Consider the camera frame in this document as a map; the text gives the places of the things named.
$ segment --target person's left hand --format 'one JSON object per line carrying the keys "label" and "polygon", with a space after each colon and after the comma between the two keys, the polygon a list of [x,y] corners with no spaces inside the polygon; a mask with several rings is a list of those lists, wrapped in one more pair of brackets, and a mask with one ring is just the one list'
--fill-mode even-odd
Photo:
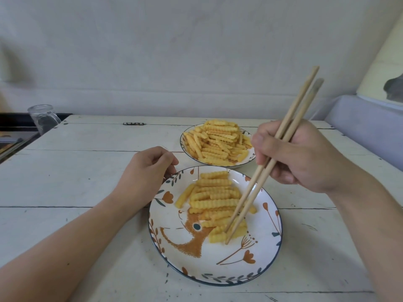
{"label": "person's left hand", "polygon": [[160,146],[137,152],[110,197],[135,214],[153,199],[164,180],[176,173],[178,163],[173,153]]}

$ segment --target glass mug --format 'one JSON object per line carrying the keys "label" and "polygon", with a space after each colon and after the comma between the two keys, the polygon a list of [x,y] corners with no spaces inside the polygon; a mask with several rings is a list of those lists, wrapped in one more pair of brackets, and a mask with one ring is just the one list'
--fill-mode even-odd
{"label": "glass mug", "polygon": [[29,107],[28,112],[41,136],[62,122],[53,112],[52,105],[35,105]]}

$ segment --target forearm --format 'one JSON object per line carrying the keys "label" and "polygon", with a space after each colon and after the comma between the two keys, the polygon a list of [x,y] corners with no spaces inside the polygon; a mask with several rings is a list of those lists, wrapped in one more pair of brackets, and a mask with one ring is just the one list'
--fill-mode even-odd
{"label": "forearm", "polygon": [[348,193],[329,194],[382,301],[403,297],[403,210],[371,175],[361,172]]}
{"label": "forearm", "polygon": [[112,198],[105,198],[4,265],[0,300],[66,301],[132,215]]}

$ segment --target table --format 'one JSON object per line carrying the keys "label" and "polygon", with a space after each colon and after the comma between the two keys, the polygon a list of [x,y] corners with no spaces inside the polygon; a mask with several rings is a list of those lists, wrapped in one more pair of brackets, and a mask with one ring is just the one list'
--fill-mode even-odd
{"label": "table", "polygon": [[[0,265],[101,201],[134,152],[161,145],[179,159],[181,132],[207,119],[69,116],[0,165]],[[265,120],[234,120],[250,133]],[[124,126],[144,122],[145,126]],[[403,173],[329,124],[313,121],[351,161],[377,177],[403,203]],[[251,176],[251,162],[238,170]],[[167,266],[148,233],[147,209],[130,220],[71,298],[79,301],[375,301],[368,274],[334,204],[324,194],[268,180],[285,235],[273,265],[257,279],[211,287]]]}

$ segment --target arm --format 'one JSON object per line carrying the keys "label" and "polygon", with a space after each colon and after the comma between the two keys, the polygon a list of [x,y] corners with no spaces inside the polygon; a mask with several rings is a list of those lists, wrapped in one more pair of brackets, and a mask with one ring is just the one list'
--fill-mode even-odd
{"label": "arm", "polygon": [[157,193],[178,160],[161,147],[134,155],[114,191],[0,269],[4,302],[66,301],[123,225]]}
{"label": "arm", "polygon": [[261,125],[252,143],[256,160],[279,161],[271,176],[326,193],[339,210],[382,301],[403,297],[403,210],[370,174],[338,152],[304,121],[291,143],[274,139],[279,122]]}

